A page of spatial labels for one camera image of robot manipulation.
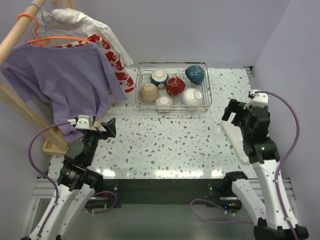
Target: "white bowl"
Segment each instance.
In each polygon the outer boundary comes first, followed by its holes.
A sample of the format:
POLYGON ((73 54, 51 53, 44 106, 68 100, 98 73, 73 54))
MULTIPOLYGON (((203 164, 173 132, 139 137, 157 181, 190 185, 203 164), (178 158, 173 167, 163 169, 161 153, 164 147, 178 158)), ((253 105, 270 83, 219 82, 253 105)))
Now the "white bowl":
POLYGON ((203 105, 203 96, 199 90, 188 88, 182 93, 182 102, 184 105, 201 106, 203 105))
POLYGON ((172 101, 172 99, 167 96, 161 96, 155 101, 155 105, 157 106, 156 109, 162 111, 169 111, 171 109, 171 107, 169 106, 172 106, 173 104, 174 102, 172 101))

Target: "beige bowl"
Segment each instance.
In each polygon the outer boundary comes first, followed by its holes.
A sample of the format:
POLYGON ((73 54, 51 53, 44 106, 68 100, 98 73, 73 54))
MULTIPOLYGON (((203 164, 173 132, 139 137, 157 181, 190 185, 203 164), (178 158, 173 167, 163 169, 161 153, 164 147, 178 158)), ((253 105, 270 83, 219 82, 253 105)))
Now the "beige bowl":
POLYGON ((140 97, 145 103, 154 103, 159 98, 159 89, 153 83, 147 83, 140 89, 140 97))

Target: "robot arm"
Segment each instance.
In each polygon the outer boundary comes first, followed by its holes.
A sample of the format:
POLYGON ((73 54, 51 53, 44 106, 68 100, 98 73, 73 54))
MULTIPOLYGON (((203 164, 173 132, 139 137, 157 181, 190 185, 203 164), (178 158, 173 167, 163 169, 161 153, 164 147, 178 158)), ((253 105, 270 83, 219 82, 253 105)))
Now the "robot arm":
POLYGON ((248 103, 231 99, 224 111, 223 121, 227 121, 231 113, 235 113, 232 124, 240 127, 243 136, 243 149, 259 179, 264 203, 251 188, 247 177, 239 177, 238 172, 226 174, 233 193, 241 200, 254 223, 254 236, 257 240, 293 240, 288 221, 295 227, 300 240, 309 237, 307 228, 299 226, 298 220, 291 210, 282 178, 278 185, 284 207, 288 213, 285 218, 278 199, 275 173, 279 166, 279 153, 276 144, 269 137, 270 113, 268 112, 268 96, 265 93, 249 93, 248 103))
POLYGON ((79 115, 69 122, 81 130, 84 137, 67 145, 63 167, 57 180, 58 202, 55 203, 56 193, 54 193, 37 227, 22 240, 65 240, 73 220, 85 208, 87 201, 96 190, 102 191, 103 176, 87 167, 92 164, 99 140, 116 136, 116 119, 101 124, 105 131, 99 131, 94 127, 93 116, 79 115), (38 237, 44 222, 41 236, 38 237))

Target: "wire basket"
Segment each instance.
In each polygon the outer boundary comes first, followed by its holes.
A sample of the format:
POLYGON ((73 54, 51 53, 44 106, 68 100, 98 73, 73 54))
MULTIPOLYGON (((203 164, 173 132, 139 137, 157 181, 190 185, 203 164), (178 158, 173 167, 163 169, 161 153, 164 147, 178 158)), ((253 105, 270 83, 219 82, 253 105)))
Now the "wire basket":
POLYGON ((212 94, 209 82, 208 67, 205 62, 140 62, 137 69, 137 80, 135 90, 135 104, 141 112, 158 112, 158 113, 205 113, 212 104, 212 94), (204 81, 201 85, 193 84, 186 76, 185 70, 197 65, 204 69, 204 81), (185 89, 193 88, 201 92, 202 103, 200 105, 184 105, 182 94, 169 96, 166 88, 159 89, 159 97, 167 96, 172 99, 172 106, 156 106, 153 103, 146 103, 141 100, 140 89, 143 85, 150 83, 151 73, 156 69, 164 69, 169 78, 179 77, 185 83, 185 89))

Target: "white cloth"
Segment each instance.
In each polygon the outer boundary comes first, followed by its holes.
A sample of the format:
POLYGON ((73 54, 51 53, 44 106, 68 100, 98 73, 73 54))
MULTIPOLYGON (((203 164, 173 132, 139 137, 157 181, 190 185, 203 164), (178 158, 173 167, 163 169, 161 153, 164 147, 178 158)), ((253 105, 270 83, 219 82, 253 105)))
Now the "white cloth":
MULTIPOLYGON (((111 28, 106 24, 100 21, 96 21, 93 18, 85 15, 83 12, 70 8, 55 9, 52 11, 52 13, 43 11, 43 16, 53 30, 65 30, 85 38, 93 34, 98 34, 110 44, 113 52, 120 59, 123 66, 130 66, 134 63, 134 61, 125 51, 124 47, 121 45, 111 28)), ((45 31, 45 23, 41 19, 40 12, 37 14, 36 18, 38 19, 40 24, 40 28, 37 32, 39 33, 45 31)), ((30 27, 33 31, 33 29, 35 29, 36 27, 36 23, 33 21, 30 27)), ((60 31, 50 31, 49 29, 48 32, 42 33, 40 35, 40 37, 50 36, 72 35, 60 31)), ((64 45, 68 44, 69 42, 73 41, 70 39, 55 39, 54 41, 51 41, 49 43, 48 47, 64 45)))
POLYGON ((243 147, 243 140, 241 130, 238 126, 234 126, 231 121, 234 119, 234 115, 229 117, 228 121, 222 121, 221 126, 226 135, 229 139, 230 143, 233 146, 236 156, 238 159, 244 163, 249 164, 249 158, 245 154, 244 147, 243 147))

